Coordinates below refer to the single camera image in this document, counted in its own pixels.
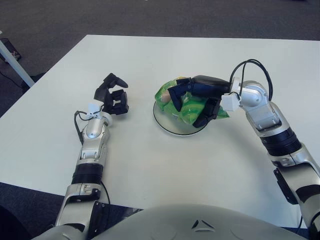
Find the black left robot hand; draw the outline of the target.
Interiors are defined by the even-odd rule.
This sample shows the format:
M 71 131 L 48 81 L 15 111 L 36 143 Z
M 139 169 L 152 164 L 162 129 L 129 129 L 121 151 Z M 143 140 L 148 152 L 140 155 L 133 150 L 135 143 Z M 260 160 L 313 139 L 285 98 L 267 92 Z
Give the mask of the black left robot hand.
M 110 115 L 126 114 L 129 110 L 127 93 L 123 89 L 110 92 L 110 89 L 115 86 L 123 89 L 128 88 L 128 84 L 124 80 L 110 73 L 96 89 L 94 99 L 103 102 L 102 111 L 105 113 Z

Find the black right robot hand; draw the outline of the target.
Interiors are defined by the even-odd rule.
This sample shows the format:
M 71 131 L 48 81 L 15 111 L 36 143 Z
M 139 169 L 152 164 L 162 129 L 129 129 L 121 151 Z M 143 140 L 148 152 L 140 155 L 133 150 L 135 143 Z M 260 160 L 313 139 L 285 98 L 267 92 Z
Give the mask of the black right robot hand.
M 182 96 L 190 93 L 193 97 L 204 98 L 204 108 L 192 123 L 193 127 L 206 126 L 218 117 L 222 96 L 230 90 L 230 83 L 216 77 L 197 75 L 176 80 L 176 85 L 168 88 L 175 109 L 183 107 Z

